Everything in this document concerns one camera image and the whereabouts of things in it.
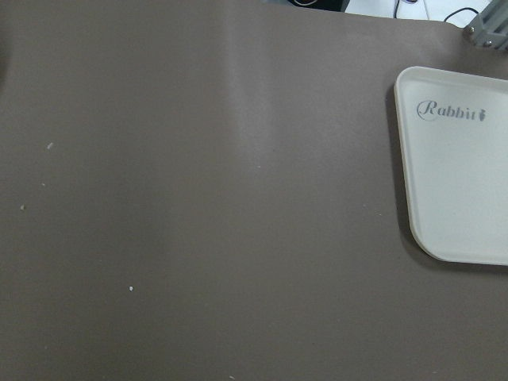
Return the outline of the cream rectangular tray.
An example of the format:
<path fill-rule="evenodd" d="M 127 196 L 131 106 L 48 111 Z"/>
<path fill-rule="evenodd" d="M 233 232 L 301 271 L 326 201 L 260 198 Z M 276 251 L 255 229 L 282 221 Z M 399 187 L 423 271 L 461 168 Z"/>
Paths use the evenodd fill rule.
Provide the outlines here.
<path fill-rule="evenodd" d="M 506 265 L 506 81 L 409 67 L 394 100 L 418 245 L 446 262 Z"/>

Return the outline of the aluminium frame post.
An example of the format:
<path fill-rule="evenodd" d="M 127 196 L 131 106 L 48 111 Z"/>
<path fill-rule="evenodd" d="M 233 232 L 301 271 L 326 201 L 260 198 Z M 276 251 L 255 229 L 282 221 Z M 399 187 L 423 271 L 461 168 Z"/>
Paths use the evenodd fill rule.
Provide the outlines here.
<path fill-rule="evenodd" d="M 492 0 L 464 28 L 465 39 L 480 48 L 507 51 L 507 0 Z"/>

